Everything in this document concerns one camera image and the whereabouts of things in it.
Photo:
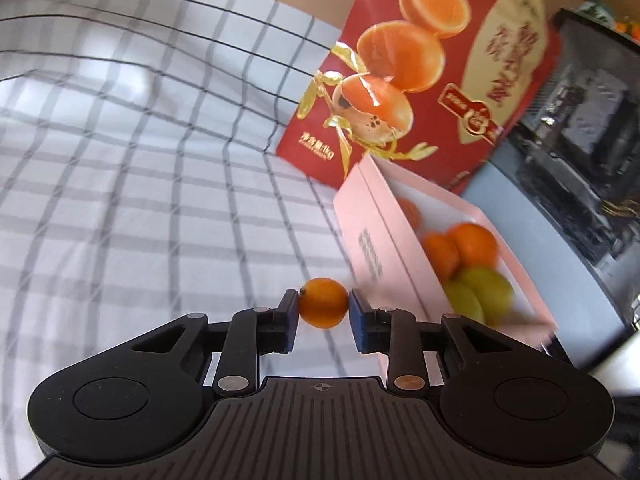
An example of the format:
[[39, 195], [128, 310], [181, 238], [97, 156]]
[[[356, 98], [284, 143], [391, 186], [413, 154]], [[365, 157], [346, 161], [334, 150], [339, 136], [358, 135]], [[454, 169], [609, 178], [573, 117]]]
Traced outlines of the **pink cardboard box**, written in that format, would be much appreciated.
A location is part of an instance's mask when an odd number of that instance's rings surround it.
[[[398, 197], [418, 206], [423, 219], [419, 231], [411, 229]], [[537, 350], [550, 344], [556, 330], [551, 311], [480, 208], [401, 166], [370, 155], [352, 168], [333, 203], [357, 288], [372, 307], [401, 308], [420, 321], [438, 322], [451, 306], [420, 236], [445, 232], [460, 222], [477, 223], [494, 234], [499, 245], [497, 271], [515, 292], [513, 308], [496, 330]]]

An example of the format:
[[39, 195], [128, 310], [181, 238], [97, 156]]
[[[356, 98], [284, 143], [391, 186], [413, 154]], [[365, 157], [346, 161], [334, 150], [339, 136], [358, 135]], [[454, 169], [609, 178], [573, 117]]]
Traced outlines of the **red egg gift box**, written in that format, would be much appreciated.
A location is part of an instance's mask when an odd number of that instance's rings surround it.
[[332, 188], [371, 155], [460, 192], [559, 50], [544, 0], [355, 0], [277, 152]]

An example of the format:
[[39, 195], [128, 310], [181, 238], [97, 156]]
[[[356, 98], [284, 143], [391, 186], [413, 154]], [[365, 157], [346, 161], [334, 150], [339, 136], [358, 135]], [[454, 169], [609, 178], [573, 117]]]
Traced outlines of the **small mandarin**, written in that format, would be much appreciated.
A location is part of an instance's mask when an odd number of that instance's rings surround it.
[[413, 231], [419, 231], [421, 229], [423, 219], [418, 206], [416, 206], [412, 200], [408, 200], [408, 198], [405, 197], [398, 197], [397, 203], [407, 218], [411, 229], [413, 229]]
[[309, 325], [329, 330], [340, 324], [348, 311], [348, 292], [330, 278], [313, 278], [298, 296], [299, 316]]
[[450, 280], [460, 266], [454, 241], [447, 234], [431, 232], [422, 237], [421, 245], [439, 281]]

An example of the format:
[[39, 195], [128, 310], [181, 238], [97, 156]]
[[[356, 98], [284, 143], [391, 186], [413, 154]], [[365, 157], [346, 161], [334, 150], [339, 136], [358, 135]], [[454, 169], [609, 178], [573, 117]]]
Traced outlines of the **white black grid tablecloth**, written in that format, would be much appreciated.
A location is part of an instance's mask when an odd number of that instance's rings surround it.
[[57, 370], [354, 278], [276, 146], [335, 27], [277, 0], [1, 0], [1, 474]]

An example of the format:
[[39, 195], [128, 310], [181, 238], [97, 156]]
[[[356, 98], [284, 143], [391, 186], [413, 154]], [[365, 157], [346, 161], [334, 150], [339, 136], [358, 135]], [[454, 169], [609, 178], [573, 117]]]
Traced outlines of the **large orange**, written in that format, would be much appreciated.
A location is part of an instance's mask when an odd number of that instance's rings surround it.
[[498, 263], [499, 245], [484, 226], [477, 223], [458, 223], [446, 232], [456, 246], [462, 266], [487, 266], [494, 268]]

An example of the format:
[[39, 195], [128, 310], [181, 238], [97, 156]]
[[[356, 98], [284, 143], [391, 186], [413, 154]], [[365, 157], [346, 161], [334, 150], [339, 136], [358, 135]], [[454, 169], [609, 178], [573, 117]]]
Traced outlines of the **yellow-green guava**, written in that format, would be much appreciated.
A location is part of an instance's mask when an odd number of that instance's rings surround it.
[[457, 278], [474, 292], [485, 315], [485, 323], [498, 326], [511, 312], [515, 292], [511, 283], [488, 266], [467, 266]]

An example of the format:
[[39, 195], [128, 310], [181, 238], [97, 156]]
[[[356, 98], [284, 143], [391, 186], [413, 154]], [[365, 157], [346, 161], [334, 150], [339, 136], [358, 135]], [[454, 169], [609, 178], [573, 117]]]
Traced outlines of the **small mandarin front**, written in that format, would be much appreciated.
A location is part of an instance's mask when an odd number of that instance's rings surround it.
[[450, 280], [460, 266], [454, 241], [447, 234], [431, 232], [422, 237], [421, 245], [439, 281]]

